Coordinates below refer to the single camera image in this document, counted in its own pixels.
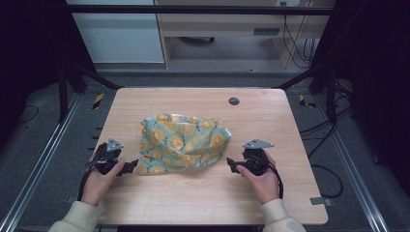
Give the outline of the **grey tape strip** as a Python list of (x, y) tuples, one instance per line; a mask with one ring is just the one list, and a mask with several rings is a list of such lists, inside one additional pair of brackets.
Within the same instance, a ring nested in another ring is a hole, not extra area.
[(312, 205), (324, 205), (325, 207), (333, 205), (333, 201), (327, 197), (311, 197), (309, 200)]

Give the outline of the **white cabinet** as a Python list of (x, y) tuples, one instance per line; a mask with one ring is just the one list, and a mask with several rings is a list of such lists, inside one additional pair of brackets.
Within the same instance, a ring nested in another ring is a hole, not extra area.
[(94, 63), (163, 63), (155, 14), (85, 14), (73, 18)]

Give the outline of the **teal cloth with yellow print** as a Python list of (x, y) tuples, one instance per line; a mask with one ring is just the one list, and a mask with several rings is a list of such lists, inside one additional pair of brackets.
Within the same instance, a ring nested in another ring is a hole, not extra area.
[(139, 175), (163, 175), (218, 161), (231, 133), (219, 120), (163, 113), (140, 122)]

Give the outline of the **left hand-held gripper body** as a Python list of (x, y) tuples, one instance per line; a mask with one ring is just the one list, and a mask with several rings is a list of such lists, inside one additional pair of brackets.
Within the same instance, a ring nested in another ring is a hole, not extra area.
[(117, 158), (121, 154), (124, 145), (112, 137), (108, 138), (107, 142), (101, 144), (95, 152), (87, 167), (96, 167), (99, 172), (106, 175), (118, 162)]

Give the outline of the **person's left hand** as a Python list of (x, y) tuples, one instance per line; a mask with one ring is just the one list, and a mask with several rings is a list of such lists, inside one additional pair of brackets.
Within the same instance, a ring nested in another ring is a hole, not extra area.
[(123, 160), (119, 161), (105, 175), (98, 170), (93, 170), (85, 182), (80, 201), (92, 206), (98, 206), (124, 164)]

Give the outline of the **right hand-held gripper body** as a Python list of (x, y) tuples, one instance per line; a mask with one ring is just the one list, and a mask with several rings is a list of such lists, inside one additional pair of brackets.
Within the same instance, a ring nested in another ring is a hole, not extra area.
[(246, 161), (245, 167), (253, 175), (261, 176), (271, 167), (264, 149), (273, 146), (272, 142), (266, 142), (257, 138), (242, 145), (244, 148), (243, 157)]

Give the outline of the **person's right hand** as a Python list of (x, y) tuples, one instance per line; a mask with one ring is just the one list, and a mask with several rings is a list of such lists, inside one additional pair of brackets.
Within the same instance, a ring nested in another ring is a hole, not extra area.
[(279, 199), (278, 177), (272, 169), (260, 176), (253, 175), (242, 165), (238, 165), (237, 170), (250, 182), (261, 204)]

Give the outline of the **black horizontal frame bar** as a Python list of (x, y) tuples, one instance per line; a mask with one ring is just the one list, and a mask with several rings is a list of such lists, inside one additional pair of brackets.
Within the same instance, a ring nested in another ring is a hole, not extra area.
[(332, 15), (336, 12), (333, 8), (168, 5), (67, 5), (63, 9), (86, 14)]

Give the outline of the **black metal stand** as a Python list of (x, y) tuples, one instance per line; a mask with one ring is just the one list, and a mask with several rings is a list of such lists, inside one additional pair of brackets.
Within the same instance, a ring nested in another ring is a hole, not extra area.
[(69, 114), (67, 83), (72, 85), (72, 88), (76, 93), (83, 93), (87, 88), (87, 85), (82, 78), (83, 75), (92, 78), (111, 90), (119, 90), (122, 88), (121, 85), (115, 84), (98, 75), (96, 72), (93, 72), (73, 61), (62, 61), (58, 70), (60, 103), (59, 123), (62, 123)]
[(320, 93), (324, 87), (326, 90), (326, 115), (330, 120), (332, 125), (337, 124), (337, 114), (335, 107), (335, 93), (336, 93), (336, 73), (330, 64), (320, 63), (318, 65), (309, 68), (305, 72), (297, 75), (296, 77), (280, 84), (279, 86), (274, 86), (274, 89), (286, 90), (291, 86), (301, 82), (302, 80), (312, 77), (313, 80), (309, 85), (309, 90), (312, 94)]

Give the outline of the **yellow black striped tape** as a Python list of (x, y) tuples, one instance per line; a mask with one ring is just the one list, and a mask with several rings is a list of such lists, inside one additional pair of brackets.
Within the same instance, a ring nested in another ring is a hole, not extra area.
[(316, 104), (307, 102), (304, 95), (299, 95), (299, 103), (300, 105), (306, 106), (308, 108), (316, 108)]
[(95, 101), (94, 101), (94, 104), (93, 104), (93, 106), (92, 106), (92, 109), (98, 109), (98, 108), (99, 108), (99, 106), (100, 106), (100, 104), (101, 104), (101, 102), (102, 102), (102, 100), (103, 100), (103, 97), (104, 97), (104, 93), (99, 93), (99, 94), (96, 96)]

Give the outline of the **aluminium floor rail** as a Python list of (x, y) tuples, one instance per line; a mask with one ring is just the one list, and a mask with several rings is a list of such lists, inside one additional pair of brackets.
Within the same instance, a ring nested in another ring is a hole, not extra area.
[(30, 202), (41, 178), (46, 171), (49, 162), (54, 156), (56, 149), (58, 148), (62, 137), (64, 136), (73, 115), (77, 110), (78, 103), (81, 99), (81, 94), (74, 93), (68, 108), (67, 115), (59, 122), (48, 139), (46, 146), (43, 149), (38, 161), (33, 167), (30, 175), (25, 181), (21, 191), (11, 209), (7, 212), (5, 217), (0, 221), (0, 232), (14, 232), (18, 222), (20, 221), (23, 213), (26, 210), (28, 203)]
[(366, 185), (365, 179), (360, 173), (358, 165), (354, 163), (352, 155), (348, 150), (348, 146), (343, 141), (342, 136), (338, 131), (338, 129), (341, 129), (341, 124), (339, 121), (347, 116), (353, 116), (353, 109), (351, 107), (337, 109), (336, 122), (333, 125), (331, 123), (328, 124), (328, 127), (330, 128), (329, 139), (336, 149), (335, 154), (339, 158), (339, 161), (344, 168), (344, 172), (346, 173), (350, 185), (352, 186), (352, 189), (360, 202), (372, 231), (389, 232), (388, 225), (379, 211), (376, 202)]

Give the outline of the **light wooden desk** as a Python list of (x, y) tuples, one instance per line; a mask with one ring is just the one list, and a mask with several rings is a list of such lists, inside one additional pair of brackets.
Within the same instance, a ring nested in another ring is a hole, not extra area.
[[(336, 0), (154, 0), (157, 6), (244, 6), (331, 8)], [(299, 51), (301, 39), (321, 38), (326, 15), (268, 14), (158, 14), (162, 51), (170, 57), (170, 40), (178, 37), (253, 37), (269, 38), (279, 62), (288, 68)]]

